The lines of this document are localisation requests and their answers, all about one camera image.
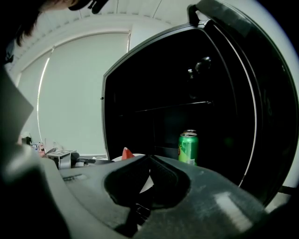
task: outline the hair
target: hair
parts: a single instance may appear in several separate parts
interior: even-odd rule
[[[34,27],[37,23],[37,19],[40,14],[41,14],[40,11],[35,11],[27,15],[27,18],[21,24],[15,37],[18,46],[22,46],[24,37],[32,36],[32,32],[34,30]]]

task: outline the person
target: person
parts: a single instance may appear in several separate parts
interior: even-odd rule
[[[1,3],[1,9],[7,9],[0,16],[3,24],[1,49],[1,65],[11,63],[14,60],[14,42],[22,46],[25,37],[30,37],[34,31],[38,17],[47,11],[69,8],[72,11],[80,10],[91,0],[30,0],[10,1]]]

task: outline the red object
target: red object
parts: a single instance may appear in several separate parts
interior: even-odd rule
[[[122,152],[121,160],[129,159],[133,157],[135,156],[131,153],[131,151],[127,147],[125,147]]]

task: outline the wall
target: wall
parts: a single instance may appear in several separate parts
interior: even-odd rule
[[[133,49],[138,44],[147,40],[148,38],[165,31],[170,28],[167,25],[151,24],[149,22],[135,22],[132,26],[130,49]]]
[[[37,56],[40,56],[44,54],[46,51],[50,50],[55,45],[60,45],[64,42],[67,42],[71,39],[82,37],[83,35],[90,35],[95,33],[111,33],[111,32],[130,32],[131,33],[131,45],[130,48],[136,46],[137,44],[141,43],[142,41],[146,40],[147,38],[163,31],[171,27],[171,25],[162,23],[161,21],[154,20],[154,19],[147,19],[142,17],[136,17],[136,16],[104,16],[102,18],[103,21],[100,23],[97,21],[95,22],[94,19],[84,19],[82,21],[78,21],[75,24],[70,27],[70,25],[65,26],[64,29],[58,29],[56,33],[53,33],[49,36],[49,38],[45,39],[44,41],[38,42],[36,45],[34,45],[30,50],[28,50],[22,58],[17,62],[17,64],[14,66],[13,70],[10,72],[10,74],[15,78],[15,83],[17,84],[17,76],[19,75],[20,69],[24,69],[24,71],[30,69],[35,70],[36,72],[39,72],[38,76],[35,77],[35,86],[32,88],[33,94],[31,95],[31,104],[35,107],[35,110],[31,114],[28,123],[24,127],[23,131],[29,131],[34,132],[34,141],[40,141],[38,125],[37,125],[37,114],[36,114],[36,102],[37,102],[37,90],[38,85],[40,82],[42,70],[44,67],[44,63],[42,65],[37,65],[35,62],[28,65],[28,63],[32,62],[34,59],[36,59]],[[97,57],[95,60],[93,60],[92,64],[103,66],[102,72],[100,75],[97,75],[97,80],[95,80],[95,76],[88,77],[87,82],[88,84],[93,84],[93,88],[91,89],[93,91],[93,99],[88,99],[86,101],[86,98],[83,98],[85,104],[88,102],[90,103],[91,107],[93,107],[94,116],[93,119],[97,119],[97,126],[100,126],[100,128],[95,128],[95,124],[90,123],[89,119],[92,117],[91,113],[92,111],[87,111],[85,113],[79,114],[79,118],[76,121],[70,120],[67,115],[72,115],[72,112],[77,112],[75,104],[71,104],[71,101],[73,103],[76,102],[76,104],[79,104],[77,102],[77,98],[73,97],[74,95],[71,93],[73,90],[71,89],[71,85],[64,84],[65,81],[63,78],[61,78],[62,74],[67,75],[67,72],[65,70],[71,71],[68,67],[70,67],[68,64],[57,71],[57,66],[53,66],[54,63],[57,63],[58,60],[61,59],[61,56],[70,56],[71,58],[74,57],[74,52],[71,51],[71,48],[69,48],[67,45],[71,46],[72,44],[75,44],[76,41],[85,41],[83,38],[82,40],[75,40],[69,43],[66,43],[64,45],[56,47],[54,50],[52,56],[50,57],[50,61],[48,64],[48,67],[46,69],[46,72],[44,74],[43,84],[41,88],[41,94],[40,94],[40,106],[39,106],[39,122],[40,122],[40,129],[41,129],[41,136],[44,141],[44,138],[49,138],[52,140],[57,141],[58,143],[62,144],[65,148],[68,149],[76,149],[81,153],[85,154],[102,154],[105,152],[103,146],[103,138],[102,138],[102,129],[101,129],[101,105],[99,104],[100,101],[98,101],[98,98],[100,97],[101,93],[101,83],[102,83],[102,75],[108,70],[110,66],[112,66],[123,54],[125,54],[127,50],[127,37],[125,37],[125,46],[122,46],[123,52],[119,55],[119,53],[116,53],[115,48],[106,48],[107,52],[104,54],[101,52],[98,52],[98,55],[101,57]],[[87,49],[78,49],[81,54],[84,54],[85,52],[88,52],[90,49],[88,47],[91,47],[92,44],[82,44]],[[110,56],[110,61],[103,61],[108,56]],[[38,58],[37,61],[40,61],[40,59],[47,58],[48,55],[43,55],[42,57]],[[85,70],[85,72],[90,72],[92,70],[91,65],[89,65],[89,69]],[[27,85],[28,80],[25,78],[20,79],[20,86]],[[82,92],[82,95],[87,94],[86,90],[88,87],[85,87],[83,84],[80,85]],[[59,100],[57,98],[53,98],[53,92],[55,92],[55,95],[59,95]],[[60,108],[62,105],[65,107],[66,111],[68,112],[66,115],[63,114],[63,119],[54,119],[54,121],[51,121],[52,115],[49,114],[49,112],[55,111],[55,105],[58,105],[59,110],[62,110]],[[88,132],[87,127],[81,127],[78,124],[79,120],[87,119],[87,123],[85,126],[89,126],[90,132]],[[63,131],[57,131],[57,129],[61,127],[63,128]],[[73,141],[73,139],[77,138],[77,136],[81,135],[83,136],[82,140],[88,142],[87,144],[79,144],[79,140]],[[66,140],[65,135],[70,136],[70,141]]]
[[[80,21],[64,25],[51,32],[47,37],[39,40],[26,51],[8,72],[11,79],[16,82],[19,73],[29,66],[35,59],[64,42],[76,39],[85,35],[111,32],[131,32],[133,44],[135,46],[159,31],[171,28],[172,25],[142,16],[111,14],[97,17],[84,18]]]
[[[47,139],[81,154],[104,154],[103,75],[127,52],[128,33],[83,37],[54,49],[39,99],[39,127]]]
[[[37,124],[36,103],[41,75],[49,56],[50,53],[44,54],[42,57],[36,59],[29,67],[27,67],[22,72],[20,82],[18,84],[19,91],[34,107],[33,112],[27,119],[21,131],[21,133],[29,132],[33,142],[41,141]]]

